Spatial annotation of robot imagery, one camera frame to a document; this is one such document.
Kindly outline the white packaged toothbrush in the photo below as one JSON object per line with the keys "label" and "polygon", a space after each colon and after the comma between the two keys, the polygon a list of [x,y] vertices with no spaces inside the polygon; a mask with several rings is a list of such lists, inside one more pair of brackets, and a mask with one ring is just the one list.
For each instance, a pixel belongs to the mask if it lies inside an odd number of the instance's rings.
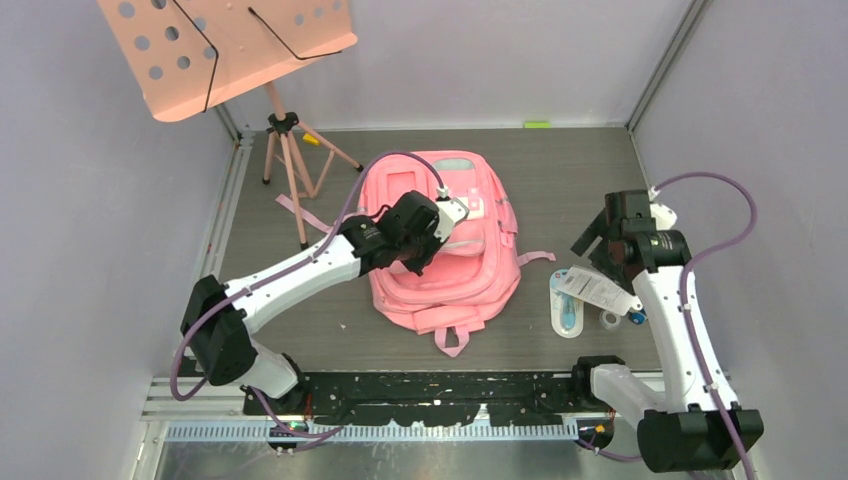
{"label": "white packaged toothbrush", "polygon": [[553,288],[618,316],[643,309],[639,298],[594,270],[569,268],[554,279]]}

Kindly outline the clear tape roll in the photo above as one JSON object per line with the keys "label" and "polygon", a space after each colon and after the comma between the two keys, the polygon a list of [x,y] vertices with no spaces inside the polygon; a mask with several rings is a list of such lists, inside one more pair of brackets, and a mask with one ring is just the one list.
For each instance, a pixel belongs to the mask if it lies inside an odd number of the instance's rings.
{"label": "clear tape roll", "polygon": [[599,322],[604,329],[614,331],[621,326],[622,317],[614,312],[602,310],[599,314]]}

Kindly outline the pink student backpack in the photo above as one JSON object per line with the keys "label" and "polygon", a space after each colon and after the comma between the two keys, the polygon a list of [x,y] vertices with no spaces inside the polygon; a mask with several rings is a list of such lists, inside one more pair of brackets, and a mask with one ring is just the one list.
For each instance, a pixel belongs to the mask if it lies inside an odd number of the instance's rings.
{"label": "pink student backpack", "polygon": [[422,275],[394,262],[369,273],[368,279],[376,310],[419,335],[432,334],[440,350],[456,357],[470,334],[504,309],[518,287],[522,267],[556,257],[545,251],[518,252],[518,223],[506,190],[493,168],[474,152],[389,154],[368,172],[357,210],[373,215],[412,190],[433,198],[440,181],[468,207],[468,218]]}

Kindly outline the blue correction tape pack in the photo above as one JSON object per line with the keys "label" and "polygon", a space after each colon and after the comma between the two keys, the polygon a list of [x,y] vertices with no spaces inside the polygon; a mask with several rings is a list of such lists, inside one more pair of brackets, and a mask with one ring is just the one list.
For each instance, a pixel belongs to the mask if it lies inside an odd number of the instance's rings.
{"label": "blue correction tape pack", "polygon": [[558,289],[567,272],[567,269],[559,269],[550,276],[550,316],[554,332],[560,337],[573,339],[583,331],[585,304]]}

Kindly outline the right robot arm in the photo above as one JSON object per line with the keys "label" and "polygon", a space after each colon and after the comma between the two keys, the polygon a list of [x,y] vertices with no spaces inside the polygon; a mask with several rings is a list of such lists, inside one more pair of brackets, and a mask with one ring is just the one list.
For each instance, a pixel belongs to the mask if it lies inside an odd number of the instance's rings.
{"label": "right robot arm", "polygon": [[764,432],[725,377],[698,305],[685,236],[663,227],[646,190],[608,193],[602,211],[572,245],[594,271],[637,297],[658,350],[658,394],[616,355],[582,356],[571,397],[584,410],[606,405],[631,424],[641,460],[655,473],[730,470]]}

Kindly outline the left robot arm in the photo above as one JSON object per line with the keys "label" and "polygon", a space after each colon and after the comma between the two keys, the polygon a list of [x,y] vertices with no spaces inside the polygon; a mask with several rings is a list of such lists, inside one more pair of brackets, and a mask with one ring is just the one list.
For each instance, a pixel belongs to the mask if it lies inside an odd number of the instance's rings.
{"label": "left robot arm", "polygon": [[377,215],[343,219],[320,244],[263,271],[229,282],[203,277],[186,307],[179,349],[192,351],[203,384],[252,388],[280,412],[296,413],[307,398],[302,373],[254,334],[302,301],[396,262],[421,275],[467,216],[456,198],[411,191]]}

